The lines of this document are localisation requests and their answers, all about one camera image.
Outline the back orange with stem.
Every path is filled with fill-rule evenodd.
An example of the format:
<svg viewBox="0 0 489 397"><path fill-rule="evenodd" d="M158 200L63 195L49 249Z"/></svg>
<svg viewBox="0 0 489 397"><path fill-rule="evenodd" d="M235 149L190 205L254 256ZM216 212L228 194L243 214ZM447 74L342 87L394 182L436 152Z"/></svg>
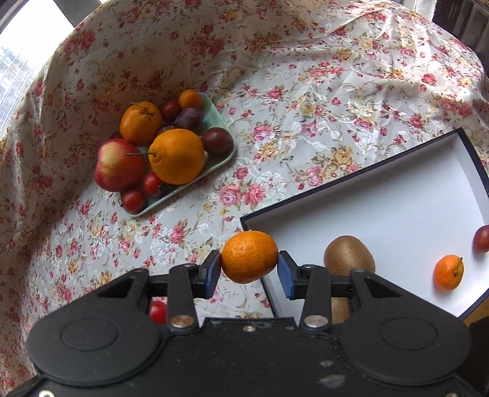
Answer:
<svg viewBox="0 0 489 397"><path fill-rule="evenodd" d="M162 123L158 108L150 102L132 103L122 115L119 132L135 146L150 146Z"/></svg>

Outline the red tomato centre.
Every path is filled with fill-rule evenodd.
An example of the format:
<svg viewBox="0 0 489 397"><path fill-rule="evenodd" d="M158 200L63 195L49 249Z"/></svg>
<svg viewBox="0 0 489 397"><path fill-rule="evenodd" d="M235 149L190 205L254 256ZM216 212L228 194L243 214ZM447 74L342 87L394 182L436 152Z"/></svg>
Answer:
<svg viewBox="0 0 489 397"><path fill-rule="evenodd" d="M165 324L167 322L167 305L161 300L154 299L150 305L149 316L156 324Z"/></svg>

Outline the red tomato tray left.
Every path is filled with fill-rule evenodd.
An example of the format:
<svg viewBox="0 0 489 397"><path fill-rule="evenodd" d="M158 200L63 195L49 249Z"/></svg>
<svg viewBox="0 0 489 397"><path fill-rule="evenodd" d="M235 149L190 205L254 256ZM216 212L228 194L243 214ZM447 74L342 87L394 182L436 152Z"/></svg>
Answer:
<svg viewBox="0 0 489 397"><path fill-rule="evenodd" d="M147 207L147 203L148 200L142 190L130 189L122 194L122 204L128 213L140 213Z"/></svg>

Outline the large mandarin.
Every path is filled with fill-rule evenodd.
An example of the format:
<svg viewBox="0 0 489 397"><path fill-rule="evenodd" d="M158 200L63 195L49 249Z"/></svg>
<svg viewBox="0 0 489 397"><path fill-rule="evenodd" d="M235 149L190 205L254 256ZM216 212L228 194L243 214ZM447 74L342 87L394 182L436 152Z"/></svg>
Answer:
<svg viewBox="0 0 489 397"><path fill-rule="evenodd" d="M462 257L446 255L435 265L433 282L443 292L455 290L462 281L464 270Z"/></svg>

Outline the dark purple plum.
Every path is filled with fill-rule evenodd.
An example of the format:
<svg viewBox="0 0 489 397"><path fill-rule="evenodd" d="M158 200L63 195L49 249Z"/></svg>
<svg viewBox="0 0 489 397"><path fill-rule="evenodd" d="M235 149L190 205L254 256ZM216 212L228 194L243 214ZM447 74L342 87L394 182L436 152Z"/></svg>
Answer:
<svg viewBox="0 0 489 397"><path fill-rule="evenodd" d="M484 225L478 228L473 237L473 248L478 253L486 253L489 251L489 225Z"/></svg>

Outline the floral tablecloth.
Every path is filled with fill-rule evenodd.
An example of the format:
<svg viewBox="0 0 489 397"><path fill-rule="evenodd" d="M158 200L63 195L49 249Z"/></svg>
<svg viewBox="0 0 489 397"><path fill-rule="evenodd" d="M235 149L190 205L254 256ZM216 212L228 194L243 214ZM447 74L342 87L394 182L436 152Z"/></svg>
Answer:
<svg viewBox="0 0 489 397"><path fill-rule="evenodd" d="M209 95L234 160L133 218L94 183L133 102ZM110 1L58 46L1 138L1 392L33 324L130 271L201 262L259 208L462 127L488 160L488 79L390 1Z"/></svg>

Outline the dark red fruit tray back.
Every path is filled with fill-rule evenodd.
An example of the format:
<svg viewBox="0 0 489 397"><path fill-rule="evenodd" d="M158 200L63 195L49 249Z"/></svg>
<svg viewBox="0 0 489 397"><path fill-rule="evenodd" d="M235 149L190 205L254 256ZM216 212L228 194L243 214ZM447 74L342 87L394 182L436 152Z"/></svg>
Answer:
<svg viewBox="0 0 489 397"><path fill-rule="evenodd" d="M182 112L182 107L177 100L168 99L159 106L159 112L165 123L174 123Z"/></svg>

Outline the red tomato tray middle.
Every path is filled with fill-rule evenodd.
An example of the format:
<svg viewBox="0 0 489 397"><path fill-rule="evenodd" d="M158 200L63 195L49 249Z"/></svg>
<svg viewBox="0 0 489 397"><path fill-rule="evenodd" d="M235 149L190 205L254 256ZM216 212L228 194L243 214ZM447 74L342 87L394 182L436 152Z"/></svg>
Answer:
<svg viewBox="0 0 489 397"><path fill-rule="evenodd" d="M149 197L158 199L162 197L163 192L160 189L163 181L160 180L154 172L146 174L142 180L142 189Z"/></svg>

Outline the dark plum tray right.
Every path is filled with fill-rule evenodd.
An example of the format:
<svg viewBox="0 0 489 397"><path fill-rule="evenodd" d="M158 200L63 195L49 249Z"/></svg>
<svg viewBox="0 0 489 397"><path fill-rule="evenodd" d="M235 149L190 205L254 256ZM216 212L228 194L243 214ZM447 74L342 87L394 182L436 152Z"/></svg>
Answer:
<svg viewBox="0 0 489 397"><path fill-rule="evenodd" d="M209 128L200 140L205 151L213 155L220 155L230 151L234 147L231 134L221 127Z"/></svg>

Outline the purple plum tray back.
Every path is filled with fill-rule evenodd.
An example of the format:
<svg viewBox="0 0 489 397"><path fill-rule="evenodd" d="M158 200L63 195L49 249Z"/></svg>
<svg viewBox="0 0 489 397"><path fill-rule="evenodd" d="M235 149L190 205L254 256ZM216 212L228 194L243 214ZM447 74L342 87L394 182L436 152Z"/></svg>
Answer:
<svg viewBox="0 0 489 397"><path fill-rule="evenodd" d="M176 118L174 124L178 128L197 132L202 124L205 113L197 107L184 109Z"/></svg>

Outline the black box white inside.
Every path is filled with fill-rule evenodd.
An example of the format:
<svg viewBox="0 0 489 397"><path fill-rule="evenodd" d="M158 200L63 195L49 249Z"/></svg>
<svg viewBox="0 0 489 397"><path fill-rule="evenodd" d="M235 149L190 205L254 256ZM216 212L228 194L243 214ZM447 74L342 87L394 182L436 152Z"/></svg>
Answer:
<svg viewBox="0 0 489 397"><path fill-rule="evenodd" d="M472 244L487 222L487 173L463 129L241 218L300 265L320 265L330 242L356 237L379 276L460 319L488 296L488 257ZM443 292L433 271L446 255L465 270Z"/></svg>

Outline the red tomato tray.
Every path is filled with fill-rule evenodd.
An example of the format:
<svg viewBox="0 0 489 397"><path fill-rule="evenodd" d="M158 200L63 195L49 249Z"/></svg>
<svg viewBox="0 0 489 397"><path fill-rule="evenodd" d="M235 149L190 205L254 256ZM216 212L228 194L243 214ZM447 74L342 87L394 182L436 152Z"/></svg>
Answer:
<svg viewBox="0 0 489 397"><path fill-rule="evenodd" d="M163 192L160 189L163 181L160 180L154 172L146 174L142 180L142 189L149 197L158 199L162 197Z"/></svg>
<svg viewBox="0 0 489 397"><path fill-rule="evenodd" d="M148 200L142 190L130 189L122 194L122 204L128 213L140 213L147 207L147 203Z"/></svg>

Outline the small mandarin on tray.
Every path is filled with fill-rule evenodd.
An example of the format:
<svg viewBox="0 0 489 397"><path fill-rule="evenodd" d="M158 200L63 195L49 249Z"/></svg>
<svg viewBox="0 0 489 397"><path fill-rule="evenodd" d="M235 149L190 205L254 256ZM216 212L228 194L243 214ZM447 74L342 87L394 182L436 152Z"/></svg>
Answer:
<svg viewBox="0 0 489 397"><path fill-rule="evenodd" d="M179 95L178 103L182 110L201 108L203 106L203 99L195 89L187 89Z"/></svg>

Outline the brown kiwi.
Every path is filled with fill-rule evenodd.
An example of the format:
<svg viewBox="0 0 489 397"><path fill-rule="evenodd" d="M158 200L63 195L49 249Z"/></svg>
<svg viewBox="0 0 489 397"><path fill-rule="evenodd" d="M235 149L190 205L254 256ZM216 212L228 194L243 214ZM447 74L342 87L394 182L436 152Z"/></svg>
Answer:
<svg viewBox="0 0 489 397"><path fill-rule="evenodd" d="M333 275L349 276L352 270L375 273L375 260L368 248L358 238L340 236L326 248L324 265ZM339 324L349 318L347 298L332 298L332 323Z"/></svg>

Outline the red apple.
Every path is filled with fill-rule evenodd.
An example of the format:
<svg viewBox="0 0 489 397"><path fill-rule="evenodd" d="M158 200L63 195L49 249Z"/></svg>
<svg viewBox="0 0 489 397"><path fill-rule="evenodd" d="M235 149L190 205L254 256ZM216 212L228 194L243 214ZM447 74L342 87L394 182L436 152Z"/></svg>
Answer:
<svg viewBox="0 0 489 397"><path fill-rule="evenodd" d="M99 148L94 181L109 192L123 192L142 181L145 158L139 148L124 139L105 141Z"/></svg>

